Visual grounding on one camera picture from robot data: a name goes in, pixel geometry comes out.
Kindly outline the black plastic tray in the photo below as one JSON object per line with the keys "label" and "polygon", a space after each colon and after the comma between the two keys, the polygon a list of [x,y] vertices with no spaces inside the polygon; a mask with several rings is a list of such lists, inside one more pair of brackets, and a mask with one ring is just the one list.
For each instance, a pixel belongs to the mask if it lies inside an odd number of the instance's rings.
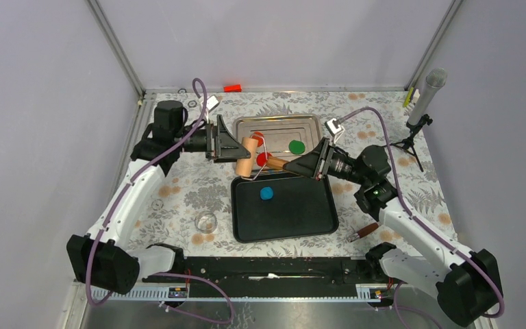
{"label": "black plastic tray", "polygon": [[[270,200],[260,190],[274,191]],[[234,238],[240,243],[331,234],[339,219],[329,180],[272,173],[254,181],[231,182],[231,217]]]}

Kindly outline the wooden dough roller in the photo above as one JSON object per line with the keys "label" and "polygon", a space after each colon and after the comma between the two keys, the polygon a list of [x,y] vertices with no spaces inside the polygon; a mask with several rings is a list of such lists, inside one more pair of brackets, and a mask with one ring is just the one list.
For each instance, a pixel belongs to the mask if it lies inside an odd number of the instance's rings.
{"label": "wooden dough roller", "polygon": [[258,139],[243,137],[241,140],[241,145],[249,152],[249,155],[247,158],[242,158],[236,162],[235,174],[244,180],[256,180],[265,168],[283,170],[284,166],[288,163],[287,160],[270,156],[266,151],[265,140],[262,138],[262,146],[264,147],[264,152],[262,155],[264,157],[264,163],[262,166],[260,166],[260,169],[256,174],[252,174],[253,167],[256,165],[256,158],[258,157],[256,153],[258,148]]}

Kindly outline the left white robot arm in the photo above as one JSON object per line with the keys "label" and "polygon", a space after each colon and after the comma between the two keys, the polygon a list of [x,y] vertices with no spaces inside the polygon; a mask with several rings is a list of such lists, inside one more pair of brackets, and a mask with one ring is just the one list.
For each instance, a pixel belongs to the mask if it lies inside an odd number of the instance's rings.
{"label": "left white robot arm", "polygon": [[175,100],[160,101],[153,122],[134,145],[125,177],[99,219],[83,235],[66,244],[77,281],[126,294],[143,278],[160,273],[175,282],[185,272],[178,247],[158,243],[127,250],[145,202],[183,152],[199,152],[212,162],[235,162],[251,153],[230,133],[221,115],[208,119],[219,105],[215,96],[201,101],[200,117],[187,122],[188,111]]}

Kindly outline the blue dough piece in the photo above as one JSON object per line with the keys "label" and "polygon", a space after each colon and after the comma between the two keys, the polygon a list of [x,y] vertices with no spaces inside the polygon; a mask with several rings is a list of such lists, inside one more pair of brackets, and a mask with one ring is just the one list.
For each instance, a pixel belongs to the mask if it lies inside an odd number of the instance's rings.
{"label": "blue dough piece", "polygon": [[271,187],[265,186],[260,190],[261,200],[270,200],[274,197],[274,191]]}

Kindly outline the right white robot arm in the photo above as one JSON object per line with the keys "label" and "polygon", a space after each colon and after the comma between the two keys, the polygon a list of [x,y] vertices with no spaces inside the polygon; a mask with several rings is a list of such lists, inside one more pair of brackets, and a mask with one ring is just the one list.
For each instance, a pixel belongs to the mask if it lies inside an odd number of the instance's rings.
{"label": "right white robot arm", "polygon": [[496,258],[486,249],[478,252],[441,232],[406,201],[396,182],[384,147],[370,145],[356,158],[327,138],[307,154],[284,163],[282,169],[321,180],[327,176],[359,185],[354,197],[361,211],[392,229],[420,254],[409,256],[391,243],[369,250],[365,272],[374,282],[391,277],[412,285],[434,298],[445,315],[459,326],[479,317],[504,312],[504,299]]}

